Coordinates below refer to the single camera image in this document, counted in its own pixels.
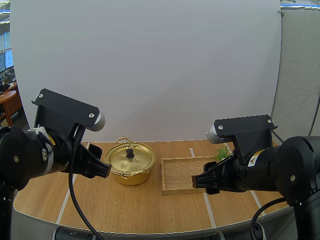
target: pot handle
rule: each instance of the pot handle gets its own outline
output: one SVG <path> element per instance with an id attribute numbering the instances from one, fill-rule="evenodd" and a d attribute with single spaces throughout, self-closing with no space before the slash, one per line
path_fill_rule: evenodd
<path id="1" fill-rule="evenodd" d="M 120 141 L 120 140 L 123 140 L 123 139 L 127 139 L 128 142 L 131 142 L 130 139 L 129 139 L 127 136 L 122 136 L 122 137 L 119 137 L 119 138 L 116 140 L 116 145 L 118 145 L 118 144 L 119 144 L 119 141 Z"/>
<path id="2" fill-rule="evenodd" d="M 130 172 L 130 174 L 129 174 L 128 177 L 124 177 L 124 176 L 122 176 L 122 177 L 129 180 L 130 178 L 132 178 L 132 177 L 135 176 L 135 175 L 138 175 L 138 174 L 147 174 L 147 173 L 148 173 L 147 170 L 141 169 L 141 170 L 138 170 L 138 171 L 132 171 L 132 172 Z"/>

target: pot lid knob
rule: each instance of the pot lid knob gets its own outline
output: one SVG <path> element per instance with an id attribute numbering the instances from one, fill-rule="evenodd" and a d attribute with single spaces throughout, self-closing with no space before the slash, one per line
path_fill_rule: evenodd
<path id="1" fill-rule="evenodd" d="M 135 157 L 134 155 L 134 150 L 132 148 L 128 148 L 127 150 L 125 150 L 126 152 L 126 158 L 127 159 L 133 159 Z"/>

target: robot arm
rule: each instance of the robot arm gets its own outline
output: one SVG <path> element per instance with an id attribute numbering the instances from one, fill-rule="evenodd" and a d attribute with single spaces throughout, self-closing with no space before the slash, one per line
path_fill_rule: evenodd
<path id="1" fill-rule="evenodd" d="M 99 147 L 80 143 L 85 129 L 99 131 L 105 125 L 97 107 L 47 89 L 33 103 L 38 105 L 35 128 L 0 127 L 0 236 L 5 240 L 10 239 L 15 189 L 22 190 L 30 179 L 55 172 L 106 178 L 111 170 L 100 161 Z"/>
<path id="2" fill-rule="evenodd" d="M 291 137 L 272 147 L 275 129 L 268 115 L 220 119 L 207 137 L 233 142 L 232 155 L 204 165 L 192 176 L 194 188 L 208 194 L 279 191 L 294 208 L 299 240 L 320 239 L 320 136 Z"/>

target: label sticker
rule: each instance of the label sticker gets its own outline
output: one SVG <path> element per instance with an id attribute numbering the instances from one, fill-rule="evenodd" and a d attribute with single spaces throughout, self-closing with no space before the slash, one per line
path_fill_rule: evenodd
<path id="1" fill-rule="evenodd" d="M 253 166 L 256 164 L 256 160 L 257 160 L 257 158 L 259 157 L 259 154 L 260 154 L 262 151 L 263 151 L 263 150 L 257 151 L 255 154 L 253 154 L 253 156 L 250 158 L 248 167 L 253 167 Z"/>
<path id="2" fill-rule="evenodd" d="M 52 137 L 51 137 L 50 135 L 48 135 L 48 137 L 49 137 L 50 141 L 52 142 L 53 146 L 55 146 L 56 143 L 55 143 L 55 141 L 52 139 Z"/>

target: wooden tray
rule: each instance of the wooden tray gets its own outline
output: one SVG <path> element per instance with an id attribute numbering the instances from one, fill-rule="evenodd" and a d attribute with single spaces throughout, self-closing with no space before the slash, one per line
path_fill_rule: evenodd
<path id="1" fill-rule="evenodd" d="M 204 172 L 204 164 L 216 161 L 213 156 L 161 159 L 162 195 L 198 194 L 205 188 L 192 187 L 192 175 Z"/>

